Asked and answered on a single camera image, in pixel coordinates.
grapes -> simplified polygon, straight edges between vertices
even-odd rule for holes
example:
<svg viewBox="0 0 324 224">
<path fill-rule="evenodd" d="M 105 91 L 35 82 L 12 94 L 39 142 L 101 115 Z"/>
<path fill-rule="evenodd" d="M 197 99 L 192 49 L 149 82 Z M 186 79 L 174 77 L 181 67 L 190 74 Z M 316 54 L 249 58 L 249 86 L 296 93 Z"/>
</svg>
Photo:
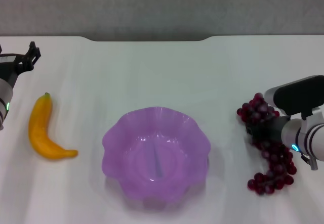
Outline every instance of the grapes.
<svg viewBox="0 0 324 224">
<path fill-rule="evenodd" d="M 273 185 L 266 185 L 264 187 L 264 191 L 266 194 L 271 195 L 274 193 L 274 186 Z"/>
<path fill-rule="evenodd" d="M 268 106 L 261 93 L 255 94 L 254 98 L 249 103 L 244 103 L 236 113 L 250 128 L 257 127 L 258 124 L 266 124 L 280 116 L 278 111 Z M 254 179 L 248 181 L 247 187 L 258 195 L 264 193 L 271 195 L 275 189 L 281 190 L 285 184 L 294 183 L 293 177 L 290 176 L 297 172 L 292 162 L 294 155 L 282 142 L 270 141 L 265 136 L 258 137 L 252 139 L 251 145 L 261 151 L 261 156 L 269 163 L 269 170 L 266 174 L 256 173 Z"/>
<path fill-rule="evenodd" d="M 250 190 L 255 190 L 255 188 L 256 188 L 255 180 L 249 180 L 248 181 L 248 188 Z"/>
<path fill-rule="evenodd" d="M 257 183 L 262 183 L 264 181 L 264 175 L 258 172 L 254 175 L 254 179 Z"/>
<path fill-rule="evenodd" d="M 239 108 L 237 111 L 236 111 L 237 115 L 241 116 L 242 115 L 242 109 Z"/>
<path fill-rule="evenodd" d="M 268 151 L 262 151 L 261 155 L 265 159 L 269 159 L 269 157 L 270 157 L 270 153 Z"/>
<path fill-rule="evenodd" d="M 290 175 L 285 176 L 285 184 L 286 185 L 292 185 L 294 183 L 294 178 Z"/>
</svg>

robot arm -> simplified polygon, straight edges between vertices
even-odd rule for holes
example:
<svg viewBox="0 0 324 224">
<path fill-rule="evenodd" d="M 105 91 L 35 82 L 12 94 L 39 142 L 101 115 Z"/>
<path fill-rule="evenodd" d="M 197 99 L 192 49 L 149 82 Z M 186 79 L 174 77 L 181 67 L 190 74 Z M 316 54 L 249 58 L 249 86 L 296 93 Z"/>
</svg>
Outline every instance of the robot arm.
<svg viewBox="0 0 324 224">
<path fill-rule="evenodd" d="M 26 71 L 34 69 L 34 64 L 41 57 L 39 48 L 34 42 L 29 45 L 25 55 L 1 54 L 0 47 L 0 130 L 9 111 L 9 105 L 13 96 L 13 88 L 18 76 Z"/>
<path fill-rule="evenodd" d="M 300 152 L 301 158 L 317 170 L 316 160 L 324 161 L 324 118 L 319 106 L 324 104 L 324 76 L 310 76 L 266 91 L 265 101 L 286 116 L 257 126 L 247 126 L 256 138 L 282 141 Z M 292 119 L 301 113 L 301 119 Z"/>
</svg>

banana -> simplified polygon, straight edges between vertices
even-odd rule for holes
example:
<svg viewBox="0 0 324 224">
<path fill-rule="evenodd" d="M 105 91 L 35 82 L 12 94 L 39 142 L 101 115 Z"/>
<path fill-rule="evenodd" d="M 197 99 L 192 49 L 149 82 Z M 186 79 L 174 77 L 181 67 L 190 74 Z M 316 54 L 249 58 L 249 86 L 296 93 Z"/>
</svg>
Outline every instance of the banana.
<svg viewBox="0 0 324 224">
<path fill-rule="evenodd" d="M 51 95 L 45 93 L 36 101 L 30 115 L 28 134 L 31 146 L 38 154 L 50 160 L 76 157 L 78 154 L 76 150 L 65 150 L 47 136 L 51 112 Z"/>
</svg>

yellow banana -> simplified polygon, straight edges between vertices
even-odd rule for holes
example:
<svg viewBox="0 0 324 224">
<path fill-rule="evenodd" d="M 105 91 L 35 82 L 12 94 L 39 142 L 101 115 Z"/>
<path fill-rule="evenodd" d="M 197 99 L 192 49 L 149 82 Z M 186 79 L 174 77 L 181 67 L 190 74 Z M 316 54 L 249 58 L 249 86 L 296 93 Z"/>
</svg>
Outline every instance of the yellow banana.
<svg viewBox="0 0 324 224">
<path fill-rule="evenodd" d="M 36 101 L 29 119 L 28 134 L 32 147 L 38 154 L 50 160 L 76 157 L 76 150 L 65 150 L 48 138 L 47 127 L 51 112 L 51 95 L 45 93 Z"/>
</svg>

purple bowl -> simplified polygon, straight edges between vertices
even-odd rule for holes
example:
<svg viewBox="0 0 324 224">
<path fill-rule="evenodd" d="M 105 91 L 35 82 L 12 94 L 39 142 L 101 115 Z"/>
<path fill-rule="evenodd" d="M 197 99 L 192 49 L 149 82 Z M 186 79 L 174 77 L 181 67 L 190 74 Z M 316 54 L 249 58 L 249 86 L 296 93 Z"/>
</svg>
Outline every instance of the purple bowl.
<svg viewBox="0 0 324 224">
<path fill-rule="evenodd" d="M 129 112 L 102 139 L 102 171 L 132 199 L 179 200 L 206 179 L 211 144 L 193 118 L 151 107 Z"/>
</svg>

